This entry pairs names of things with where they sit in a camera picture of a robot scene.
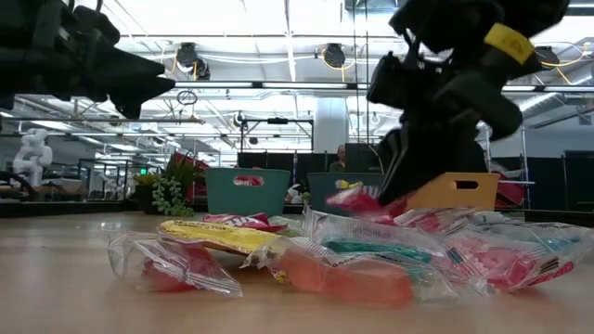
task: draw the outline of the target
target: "yellow candy wrapper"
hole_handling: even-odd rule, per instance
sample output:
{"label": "yellow candy wrapper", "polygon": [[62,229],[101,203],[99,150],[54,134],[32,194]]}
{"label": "yellow candy wrapper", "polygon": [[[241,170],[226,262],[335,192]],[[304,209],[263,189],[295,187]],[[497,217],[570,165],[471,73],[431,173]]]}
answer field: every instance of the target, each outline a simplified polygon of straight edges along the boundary
{"label": "yellow candy wrapper", "polygon": [[216,223],[167,221],[158,227],[159,234],[181,243],[202,243],[204,247],[250,254],[277,236],[251,228]]}

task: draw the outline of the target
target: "table surface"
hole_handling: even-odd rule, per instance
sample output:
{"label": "table surface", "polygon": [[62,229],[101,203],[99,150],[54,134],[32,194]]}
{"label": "table surface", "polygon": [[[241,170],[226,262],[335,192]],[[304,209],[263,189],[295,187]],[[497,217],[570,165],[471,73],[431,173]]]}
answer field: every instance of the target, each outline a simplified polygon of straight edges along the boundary
{"label": "table surface", "polygon": [[[300,293],[265,271],[230,270],[245,296],[146,293],[115,279],[102,223],[150,232],[138,212],[0,219],[2,333],[591,333],[594,257],[514,295],[454,304],[369,308]],[[226,256],[225,266],[242,259]]]}

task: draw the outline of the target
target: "person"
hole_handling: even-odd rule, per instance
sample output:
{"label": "person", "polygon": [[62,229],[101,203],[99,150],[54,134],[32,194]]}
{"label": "person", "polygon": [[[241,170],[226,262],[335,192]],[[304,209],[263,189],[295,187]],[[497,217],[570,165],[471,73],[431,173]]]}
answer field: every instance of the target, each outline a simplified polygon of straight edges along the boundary
{"label": "person", "polygon": [[330,172],[331,173],[344,173],[344,158],[346,157],[346,152],[344,150],[344,145],[340,145],[338,150],[336,151],[336,155],[338,155],[338,161],[335,161],[330,164]]}

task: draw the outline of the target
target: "white column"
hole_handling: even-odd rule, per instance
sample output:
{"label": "white column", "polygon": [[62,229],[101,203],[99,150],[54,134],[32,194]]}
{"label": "white column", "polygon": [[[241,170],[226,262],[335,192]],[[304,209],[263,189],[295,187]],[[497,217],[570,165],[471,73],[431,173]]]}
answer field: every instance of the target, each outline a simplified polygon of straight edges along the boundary
{"label": "white column", "polygon": [[335,153],[339,145],[348,142],[348,136],[346,100],[339,97],[319,98],[314,116],[314,152]]}

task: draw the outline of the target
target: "teal basket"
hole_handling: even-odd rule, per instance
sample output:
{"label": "teal basket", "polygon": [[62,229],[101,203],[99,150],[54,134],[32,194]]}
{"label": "teal basket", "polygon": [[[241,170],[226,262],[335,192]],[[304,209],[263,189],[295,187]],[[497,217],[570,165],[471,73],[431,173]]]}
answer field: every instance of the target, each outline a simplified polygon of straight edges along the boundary
{"label": "teal basket", "polygon": [[307,179],[309,181],[310,204],[313,210],[347,216],[350,215],[349,212],[328,206],[326,199],[339,191],[345,190],[348,186],[356,184],[362,184],[369,195],[377,197],[383,183],[383,174],[310,173],[307,175]]}
{"label": "teal basket", "polygon": [[209,213],[282,214],[291,176],[288,171],[207,168],[205,173]]}

